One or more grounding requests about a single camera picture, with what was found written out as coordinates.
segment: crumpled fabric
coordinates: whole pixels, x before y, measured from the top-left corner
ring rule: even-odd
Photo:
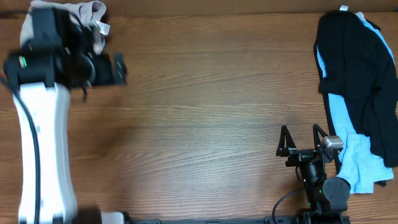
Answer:
[[[380,37],[393,58],[392,51],[382,38],[381,33],[365,20],[362,13],[358,13],[357,16],[365,27],[371,29]],[[322,76],[326,77],[325,63],[318,49],[317,60],[322,70]],[[339,155],[342,166],[337,176],[349,182],[351,194],[373,193],[375,182],[393,179],[394,173],[391,168],[385,167],[382,157],[371,153],[370,137],[356,134],[344,98],[332,93],[328,94],[328,98],[335,132],[344,142],[343,150]]]
[[[343,96],[355,131],[371,138],[371,152],[386,167],[398,166],[398,78],[385,42],[357,15],[340,11],[320,18],[317,47],[327,72],[319,91]]]
[[[89,25],[93,23],[93,21],[100,21],[106,12],[105,4],[99,1],[83,2],[79,4],[59,4],[35,0],[30,2],[30,8],[32,9],[33,7],[56,7],[57,9],[68,10],[71,13],[76,14],[80,18],[80,21],[83,25]],[[77,21],[74,17],[70,16],[70,18],[72,22],[77,24]],[[21,46],[23,46],[27,40],[33,37],[34,33],[32,27],[32,17],[30,14],[27,14],[21,30]],[[94,32],[94,40],[94,52],[96,54],[100,54],[104,49],[105,39],[104,35],[100,34],[99,29],[96,29]]]

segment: beige cloth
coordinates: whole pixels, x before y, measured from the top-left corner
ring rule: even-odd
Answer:
[[[106,6],[104,3],[99,1],[92,1],[92,2],[84,2],[79,4],[59,4],[59,3],[52,3],[52,2],[45,2],[45,1],[31,1],[30,8],[33,7],[56,7],[57,9],[65,9],[72,13],[75,13],[79,18],[83,25],[89,25],[91,23],[96,24],[93,21],[100,21],[101,18],[104,16],[106,11]],[[71,21],[77,24],[75,18],[70,16]],[[24,24],[22,25],[21,36],[20,36],[20,43],[21,46],[27,41],[28,39],[33,38],[33,28],[32,28],[32,17],[30,14],[26,15],[26,19]],[[96,54],[100,54],[103,51],[105,46],[104,35],[100,34],[100,30],[96,29],[94,31],[94,51]]]

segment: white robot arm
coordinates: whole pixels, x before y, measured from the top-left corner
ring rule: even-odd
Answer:
[[[94,29],[72,23],[68,11],[43,8],[30,14],[36,38],[9,54],[4,64],[7,83],[1,80],[14,95],[21,125],[19,223],[86,223],[79,221],[84,218],[69,170],[70,90],[125,84],[126,68],[120,54],[114,56],[114,70],[108,55],[95,55],[88,35]],[[100,223],[125,221],[120,212],[98,216]]]
[[[21,85],[19,91],[32,116],[40,154],[40,223],[57,219],[68,223],[77,215],[73,191],[67,140],[69,90],[56,83],[46,88],[44,83]],[[14,97],[21,125],[23,186],[19,206],[20,223],[33,223],[35,217],[35,154],[32,133],[25,111]]]

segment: wooden table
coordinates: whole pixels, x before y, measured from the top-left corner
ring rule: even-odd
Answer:
[[[275,156],[286,124],[299,148],[327,130],[313,43],[321,14],[112,17],[107,50],[128,85],[72,91],[68,140],[78,203],[134,218],[261,218],[300,187]],[[398,14],[366,13],[398,52]],[[0,59],[22,20],[1,21]],[[0,220],[15,223],[22,186],[19,121],[0,88]],[[333,164],[327,172],[335,175]],[[352,195],[353,223],[398,219],[398,181]],[[305,207],[304,194],[277,214]]]

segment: green indicator light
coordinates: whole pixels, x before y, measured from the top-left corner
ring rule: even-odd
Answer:
[[[26,67],[26,60],[25,60],[25,57],[22,57],[22,60],[24,61],[24,66]]]

